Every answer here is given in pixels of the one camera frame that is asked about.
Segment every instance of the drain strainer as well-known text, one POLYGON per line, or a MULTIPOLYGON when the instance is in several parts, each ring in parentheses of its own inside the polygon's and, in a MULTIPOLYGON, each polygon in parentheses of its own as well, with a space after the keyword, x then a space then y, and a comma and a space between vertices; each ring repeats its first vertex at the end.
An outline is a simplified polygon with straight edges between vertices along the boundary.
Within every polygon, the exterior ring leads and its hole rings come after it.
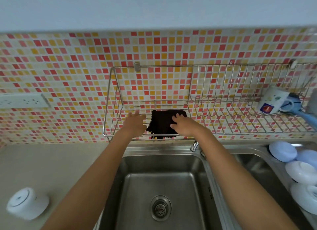
POLYGON ((171 214, 172 206, 165 196, 156 196, 150 205, 152 218, 156 221, 165 221, 171 214))

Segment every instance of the stainless steel wire rack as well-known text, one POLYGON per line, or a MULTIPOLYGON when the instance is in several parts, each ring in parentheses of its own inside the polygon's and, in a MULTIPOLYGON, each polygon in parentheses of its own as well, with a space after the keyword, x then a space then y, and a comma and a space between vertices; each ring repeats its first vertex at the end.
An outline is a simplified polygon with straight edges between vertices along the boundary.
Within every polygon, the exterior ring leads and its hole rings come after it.
MULTIPOLYGON (((216 135, 313 133, 301 117, 256 110, 270 85, 296 93, 303 110, 316 86, 317 64, 170 65, 113 67, 109 73, 103 134, 112 139, 129 111, 179 109, 216 135)), ((145 132, 136 140, 149 140, 145 132)), ((169 134, 172 139, 186 139, 169 134)))

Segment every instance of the electrical outlet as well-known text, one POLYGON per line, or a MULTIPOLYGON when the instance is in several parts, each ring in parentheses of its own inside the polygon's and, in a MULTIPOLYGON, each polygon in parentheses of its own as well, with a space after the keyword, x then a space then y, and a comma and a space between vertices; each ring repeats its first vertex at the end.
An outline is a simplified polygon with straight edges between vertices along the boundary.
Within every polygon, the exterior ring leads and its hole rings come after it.
POLYGON ((0 109, 50 107, 42 93, 0 94, 0 109))

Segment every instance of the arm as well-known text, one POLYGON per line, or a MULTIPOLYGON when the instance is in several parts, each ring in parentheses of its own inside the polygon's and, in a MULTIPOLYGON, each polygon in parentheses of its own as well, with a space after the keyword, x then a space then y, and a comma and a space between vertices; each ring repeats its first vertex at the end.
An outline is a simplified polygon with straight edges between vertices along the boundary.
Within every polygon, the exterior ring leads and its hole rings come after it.
POLYGON ((145 115, 129 113, 123 127, 70 189, 41 230, 93 229, 105 207, 123 153, 133 137, 146 130, 145 115))
POLYGON ((213 136, 193 119, 176 115, 171 127, 183 136, 193 136, 203 149, 222 194, 243 230, 296 230, 282 208, 213 136))

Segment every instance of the faucet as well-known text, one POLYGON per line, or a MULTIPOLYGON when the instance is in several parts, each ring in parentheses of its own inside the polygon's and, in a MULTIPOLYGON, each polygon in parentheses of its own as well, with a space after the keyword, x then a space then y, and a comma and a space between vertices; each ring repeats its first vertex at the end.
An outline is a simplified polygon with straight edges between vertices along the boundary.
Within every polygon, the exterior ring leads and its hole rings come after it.
POLYGON ((196 149, 198 148, 198 141, 195 141, 194 144, 189 148, 192 152, 195 152, 196 149))

